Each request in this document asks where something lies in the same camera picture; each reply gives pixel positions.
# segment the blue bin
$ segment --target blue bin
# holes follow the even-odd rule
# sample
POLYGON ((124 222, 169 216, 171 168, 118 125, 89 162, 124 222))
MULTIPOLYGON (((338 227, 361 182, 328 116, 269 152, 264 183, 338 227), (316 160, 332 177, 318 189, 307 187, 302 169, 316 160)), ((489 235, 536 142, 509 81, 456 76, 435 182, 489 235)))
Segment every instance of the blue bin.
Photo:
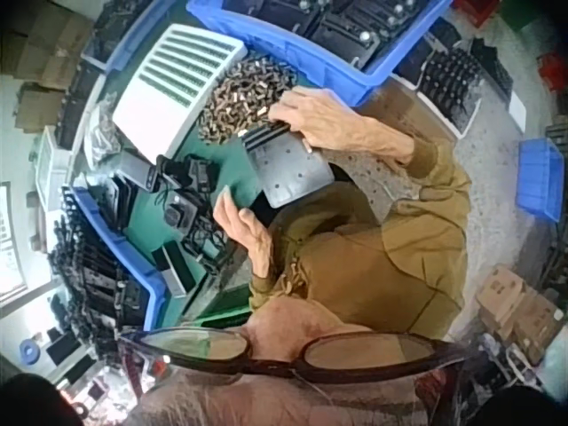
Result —
POLYGON ((140 46, 142 41, 150 33, 166 11, 172 6, 176 0, 153 0, 152 3, 140 13, 140 16, 134 21, 130 29, 122 37, 121 41, 114 48, 113 53, 102 62, 94 57, 93 40, 90 40, 85 47, 81 57, 92 65, 100 69, 104 74, 108 75, 114 69, 122 71, 130 57, 140 46))
POLYGON ((517 206, 558 222, 564 192, 564 157, 548 139, 521 143, 518 161, 517 206))
POLYGON ((100 215, 99 205, 86 189, 74 187, 71 190, 75 195, 77 205, 100 239, 105 242, 138 283, 148 290, 149 298, 144 319, 144 330, 155 329, 160 308, 165 302, 166 282, 162 274, 138 253, 125 236, 115 233, 108 227, 107 222, 100 215))
POLYGON ((273 24, 222 9, 223 0, 190 0, 187 10, 207 28, 267 51, 306 75, 319 87, 333 90, 350 107, 363 105, 398 63, 446 11, 452 0, 431 0, 386 54, 363 72, 316 43, 273 24))

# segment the olive jacket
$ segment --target olive jacket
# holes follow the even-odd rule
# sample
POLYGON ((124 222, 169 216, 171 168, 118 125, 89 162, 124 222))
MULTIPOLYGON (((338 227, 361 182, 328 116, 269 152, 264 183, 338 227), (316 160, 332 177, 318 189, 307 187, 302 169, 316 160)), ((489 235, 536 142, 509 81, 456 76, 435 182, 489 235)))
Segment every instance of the olive jacket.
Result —
POLYGON ((381 225, 346 182, 284 208, 269 228, 271 272, 250 284, 251 309, 300 296, 345 322, 442 338, 463 304, 471 182, 445 141, 417 138, 406 171, 419 199, 396 201, 381 225))

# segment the sleeve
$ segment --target sleeve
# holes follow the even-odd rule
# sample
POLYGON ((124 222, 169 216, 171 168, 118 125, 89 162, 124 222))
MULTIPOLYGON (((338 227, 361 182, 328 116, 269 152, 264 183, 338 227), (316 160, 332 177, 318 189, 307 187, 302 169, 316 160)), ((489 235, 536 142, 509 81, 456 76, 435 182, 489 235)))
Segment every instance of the sleeve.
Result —
POLYGON ((435 291, 424 301, 409 330, 423 333, 434 326, 428 324, 432 321, 448 328, 448 319, 463 305, 471 181, 454 160, 447 141, 416 139, 413 160, 406 169, 422 185, 419 200, 396 202, 383 224, 382 236, 392 263, 435 291))

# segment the brown cardboard box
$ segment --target brown cardboard box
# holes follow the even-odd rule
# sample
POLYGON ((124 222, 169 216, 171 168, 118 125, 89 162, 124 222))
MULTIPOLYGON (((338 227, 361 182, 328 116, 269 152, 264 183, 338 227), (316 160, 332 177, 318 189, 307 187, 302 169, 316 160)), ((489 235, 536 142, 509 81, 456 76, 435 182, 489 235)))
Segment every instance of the brown cardboard box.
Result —
POLYGON ((455 135, 415 92, 393 78, 389 78, 359 112, 412 136, 457 141, 455 135))
POLYGON ((526 285, 504 265, 497 265, 477 292, 479 318, 504 343, 516 343, 534 364, 564 323, 554 304, 526 285))
POLYGON ((513 313, 523 301, 525 291, 523 279, 498 264, 477 292, 481 320, 504 341, 513 331, 513 313))
POLYGON ((537 365, 564 324, 564 313, 533 291, 524 297, 513 327, 514 340, 537 365))
POLYGON ((35 20, 14 76, 65 90, 75 74, 92 22, 56 4, 45 4, 35 20))
POLYGON ((9 31, 3 32, 0 36, 2 37, 0 74, 14 75, 28 38, 9 31))
POLYGON ((45 126, 56 124, 64 95, 63 91, 49 91, 33 84, 23 87, 16 128, 25 133, 39 133, 45 126))

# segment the blue tape roll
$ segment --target blue tape roll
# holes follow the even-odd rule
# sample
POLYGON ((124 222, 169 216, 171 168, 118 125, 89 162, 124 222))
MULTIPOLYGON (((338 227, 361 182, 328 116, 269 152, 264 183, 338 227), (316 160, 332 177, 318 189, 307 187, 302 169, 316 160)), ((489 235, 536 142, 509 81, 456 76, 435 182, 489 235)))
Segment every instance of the blue tape roll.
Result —
POLYGON ((41 355, 42 351, 36 342, 31 339, 23 340, 20 343, 20 358, 21 362, 27 366, 33 366, 41 355))

